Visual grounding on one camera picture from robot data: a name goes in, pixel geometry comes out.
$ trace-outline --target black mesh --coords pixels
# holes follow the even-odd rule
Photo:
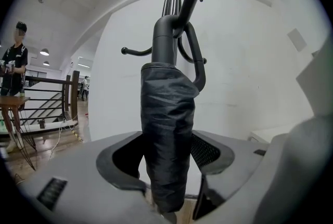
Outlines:
[[[220,151],[218,148],[192,134],[191,154],[199,169],[201,169],[217,160],[220,156]]]

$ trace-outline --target gray surface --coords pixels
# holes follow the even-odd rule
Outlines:
[[[331,35],[296,78],[315,116],[333,113],[333,39]]]
[[[82,144],[56,157],[20,185],[27,197],[37,197],[52,177],[68,181],[54,212],[80,223],[168,223],[154,213],[139,191],[122,191],[98,173],[96,158],[111,144],[136,132]]]
[[[332,153],[333,116],[313,118],[292,129],[254,223],[284,222],[306,196]]]
[[[227,200],[244,185],[262,161],[263,156],[254,154],[254,151],[258,149],[266,151],[268,144],[224,137],[206,131],[197,132],[231,148],[235,154],[232,164],[221,174],[207,177],[209,189],[217,191],[222,198]]]
[[[253,223],[257,208],[274,178],[285,139],[285,135],[274,137],[262,162],[242,188],[197,223]],[[208,175],[207,182],[214,190],[223,192],[223,186],[214,176]]]
[[[255,159],[245,161],[246,152],[250,152],[254,145],[262,149],[267,147],[266,144],[201,133],[229,145],[237,151],[236,157],[239,156],[235,167],[230,166],[229,171],[207,175],[209,187],[221,195],[232,179],[242,178],[245,184],[220,207],[200,218],[196,222],[199,224],[283,223],[318,178],[333,150],[333,116],[314,118],[296,126],[288,135],[274,137],[261,162]],[[55,207],[57,223],[70,223],[70,220],[97,224],[167,223],[153,212],[142,193],[114,188],[96,169],[96,158],[101,150],[133,134],[135,132],[83,144],[51,160],[20,188],[34,199],[51,177],[67,180],[68,184]],[[246,169],[247,163],[251,170],[242,174],[241,168]]]

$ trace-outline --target ceiling light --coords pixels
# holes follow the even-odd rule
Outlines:
[[[83,64],[79,64],[79,63],[78,63],[78,65],[80,65],[80,66],[83,66],[83,67],[90,68],[90,67],[89,67],[89,66],[87,66],[87,65],[83,65]]]
[[[48,53],[48,50],[46,48],[43,48],[40,52],[40,54],[44,55],[44,56],[48,56],[49,53]]]

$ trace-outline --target black slot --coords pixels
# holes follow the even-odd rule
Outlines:
[[[257,155],[264,156],[264,155],[266,154],[266,151],[265,151],[265,150],[258,149],[258,150],[255,150],[253,153],[254,153],[254,154],[257,154]]]
[[[53,210],[66,184],[66,180],[52,178],[38,195],[37,200],[49,210]]]

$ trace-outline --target wooden table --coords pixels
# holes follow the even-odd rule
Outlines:
[[[26,103],[28,100],[30,100],[30,97],[8,97],[8,96],[0,96],[0,108],[5,109],[5,111],[2,112],[4,122],[7,124],[7,127],[10,127],[10,130],[12,132],[12,126],[11,126],[11,120],[8,115],[9,109],[13,112],[14,115],[14,127],[16,130],[21,132],[21,124],[20,124],[20,117],[19,117],[19,108],[21,105]],[[35,144],[34,141],[31,143],[28,142],[35,150]],[[26,159],[26,161],[29,163],[29,165],[35,170],[34,166],[32,165],[32,162],[27,154],[27,151],[23,145],[23,148],[20,149],[20,152]]]
[[[7,97],[0,96],[0,108],[19,108],[21,105],[30,100],[30,97]]]
[[[11,127],[10,118],[8,115],[9,109],[13,112],[14,118],[18,121],[18,127],[20,127],[20,117],[19,117],[19,108],[21,105],[30,100],[30,97],[8,97],[0,96],[0,108],[6,109],[6,113],[3,112],[4,121],[9,124],[8,127]]]

